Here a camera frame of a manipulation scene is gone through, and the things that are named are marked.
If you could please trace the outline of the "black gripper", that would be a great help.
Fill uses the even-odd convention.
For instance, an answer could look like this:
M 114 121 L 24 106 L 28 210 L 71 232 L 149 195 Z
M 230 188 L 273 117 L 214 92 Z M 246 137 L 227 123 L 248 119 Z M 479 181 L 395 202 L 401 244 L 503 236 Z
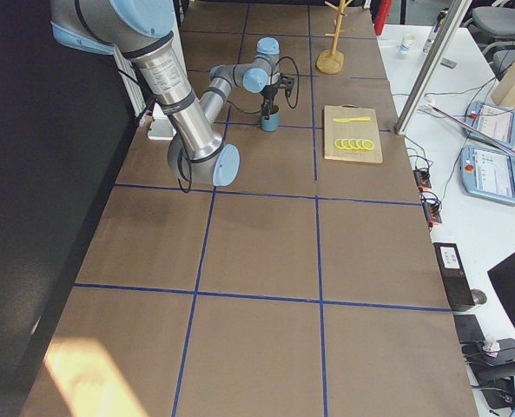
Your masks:
M 276 84 L 267 85 L 261 91 L 263 97 L 263 104 L 261 106 L 261 117 L 264 119 L 269 118 L 269 114 L 274 112 L 274 99 L 278 92 Z

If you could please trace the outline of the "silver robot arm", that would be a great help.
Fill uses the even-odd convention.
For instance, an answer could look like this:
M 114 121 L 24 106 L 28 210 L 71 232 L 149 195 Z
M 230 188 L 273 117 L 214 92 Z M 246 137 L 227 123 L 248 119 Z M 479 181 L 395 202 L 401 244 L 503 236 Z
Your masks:
M 215 132 L 213 123 L 235 87 L 261 94 L 280 81 L 280 45 L 257 43 L 251 63 L 219 65 L 201 97 L 174 51 L 175 6 L 170 1 L 53 1 L 54 38 L 62 45 L 110 55 L 119 50 L 143 75 L 175 129 L 168 165 L 186 182 L 224 187 L 238 174 L 240 153 Z

